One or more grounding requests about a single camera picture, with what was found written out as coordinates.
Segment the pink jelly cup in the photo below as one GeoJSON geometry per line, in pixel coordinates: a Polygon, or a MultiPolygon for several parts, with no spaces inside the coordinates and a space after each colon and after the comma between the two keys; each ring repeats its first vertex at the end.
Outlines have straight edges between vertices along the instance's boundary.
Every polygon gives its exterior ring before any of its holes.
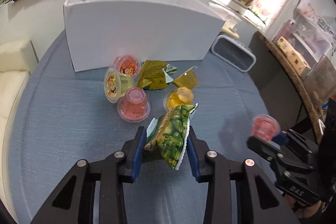
{"type": "Polygon", "coordinates": [[[129,88],[118,101],[117,111],[127,122],[144,121],[150,113],[150,104],[144,90],[137,87],[129,88]]]}
{"type": "Polygon", "coordinates": [[[257,115],[252,121],[251,136],[270,142],[281,131],[278,121],[268,115],[257,115]]]}

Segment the yellow jelly cup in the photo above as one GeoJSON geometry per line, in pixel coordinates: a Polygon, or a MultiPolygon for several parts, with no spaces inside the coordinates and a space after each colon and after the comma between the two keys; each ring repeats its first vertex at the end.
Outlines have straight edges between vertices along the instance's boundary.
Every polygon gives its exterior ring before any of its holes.
{"type": "Polygon", "coordinates": [[[195,69],[197,68],[198,67],[196,66],[189,68],[187,71],[175,78],[173,84],[179,88],[188,88],[190,90],[196,88],[199,84],[199,81],[195,74],[195,69]]]}
{"type": "Polygon", "coordinates": [[[163,99],[163,106],[166,111],[169,111],[176,106],[191,105],[193,100],[194,95],[192,91],[186,87],[181,87],[165,96],[163,99]]]}

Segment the small green snack packet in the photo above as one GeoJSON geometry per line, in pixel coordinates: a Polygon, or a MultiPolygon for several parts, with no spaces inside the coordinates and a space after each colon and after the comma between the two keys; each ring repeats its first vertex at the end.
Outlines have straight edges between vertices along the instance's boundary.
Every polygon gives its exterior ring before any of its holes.
{"type": "Polygon", "coordinates": [[[179,105],[161,117],[153,118],[146,129],[144,151],[158,151],[171,169],[179,170],[186,152],[190,119],[197,109],[198,104],[179,105]]]}

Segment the wooden shelf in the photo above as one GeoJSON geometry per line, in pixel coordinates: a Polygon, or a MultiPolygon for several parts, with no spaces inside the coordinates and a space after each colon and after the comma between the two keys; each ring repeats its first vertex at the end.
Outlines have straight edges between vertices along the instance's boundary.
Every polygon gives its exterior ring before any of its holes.
{"type": "Polygon", "coordinates": [[[270,42],[260,31],[256,31],[253,34],[253,36],[258,38],[264,43],[268,51],[273,55],[273,57],[282,67],[283,71],[289,77],[292,85],[295,87],[296,92],[301,99],[301,102],[303,103],[303,106],[307,112],[307,116],[310,119],[310,123],[312,125],[313,132],[314,132],[315,142],[317,144],[320,144],[322,137],[323,137],[323,130],[320,129],[318,120],[319,118],[322,118],[322,112],[321,110],[317,110],[314,107],[314,104],[312,100],[310,99],[310,96],[306,88],[304,87],[302,78],[299,77],[294,67],[291,65],[291,63],[286,58],[284,53],[282,53],[280,48],[274,42],[270,42]]]}

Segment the wooden printed box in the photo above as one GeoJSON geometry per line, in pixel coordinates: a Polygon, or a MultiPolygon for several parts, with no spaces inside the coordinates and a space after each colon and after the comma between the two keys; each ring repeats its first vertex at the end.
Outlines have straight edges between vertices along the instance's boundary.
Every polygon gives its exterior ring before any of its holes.
{"type": "Polygon", "coordinates": [[[280,51],[284,53],[285,57],[300,77],[305,78],[310,73],[310,65],[306,62],[302,54],[294,49],[288,40],[281,36],[276,41],[276,45],[280,51]]]}

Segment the grey white-rimmed tray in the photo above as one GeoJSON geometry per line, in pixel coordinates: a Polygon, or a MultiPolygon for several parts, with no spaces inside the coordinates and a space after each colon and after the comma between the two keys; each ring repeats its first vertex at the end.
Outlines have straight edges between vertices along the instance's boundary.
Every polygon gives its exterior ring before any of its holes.
{"type": "Polygon", "coordinates": [[[219,35],[211,46],[211,52],[239,70],[246,73],[256,64],[256,56],[238,40],[228,35],[219,35]]]}

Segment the jelly cup with cartoon lid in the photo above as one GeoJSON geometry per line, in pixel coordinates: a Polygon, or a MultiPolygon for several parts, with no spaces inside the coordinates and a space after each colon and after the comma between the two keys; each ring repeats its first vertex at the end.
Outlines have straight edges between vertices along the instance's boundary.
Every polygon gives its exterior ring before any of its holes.
{"type": "Polygon", "coordinates": [[[113,67],[108,68],[104,77],[104,92],[109,102],[116,103],[132,87],[134,82],[129,75],[119,73],[113,67]]]}

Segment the olive green snack packet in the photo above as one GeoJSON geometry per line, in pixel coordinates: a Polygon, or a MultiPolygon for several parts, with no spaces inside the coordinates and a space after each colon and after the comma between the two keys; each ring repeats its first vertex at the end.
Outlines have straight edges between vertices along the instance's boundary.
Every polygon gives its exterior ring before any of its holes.
{"type": "Polygon", "coordinates": [[[174,81],[170,75],[177,70],[177,67],[161,60],[146,60],[137,77],[136,87],[143,90],[165,89],[174,81]]]}

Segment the pink jelly cup cartoon lid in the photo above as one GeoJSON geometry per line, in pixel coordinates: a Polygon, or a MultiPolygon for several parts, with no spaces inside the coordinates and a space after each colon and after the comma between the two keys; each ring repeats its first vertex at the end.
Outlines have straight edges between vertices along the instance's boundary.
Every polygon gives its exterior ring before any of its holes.
{"type": "Polygon", "coordinates": [[[141,63],[133,55],[119,56],[114,61],[114,67],[119,73],[135,79],[141,71],[141,63]]]}

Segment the cream white sofa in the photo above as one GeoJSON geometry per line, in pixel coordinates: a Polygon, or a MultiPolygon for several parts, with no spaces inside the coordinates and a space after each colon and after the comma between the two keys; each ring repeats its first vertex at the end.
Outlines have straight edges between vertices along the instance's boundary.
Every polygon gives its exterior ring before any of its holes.
{"type": "Polygon", "coordinates": [[[1,201],[14,220],[18,218],[10,191],[10,139],[23,91],[37,65],[30,39],[1,45],[1,201]]]}

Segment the white cardboard box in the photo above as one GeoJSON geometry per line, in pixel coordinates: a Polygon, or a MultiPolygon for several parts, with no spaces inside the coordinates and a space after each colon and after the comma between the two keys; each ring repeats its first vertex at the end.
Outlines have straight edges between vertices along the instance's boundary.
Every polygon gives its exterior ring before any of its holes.
{"type": "Polygon", "coordinates": [[[124,55],[201,60],[224,24],[199,0],[66,0],[63,14],[77,72],[108,67],[124,55]]]}

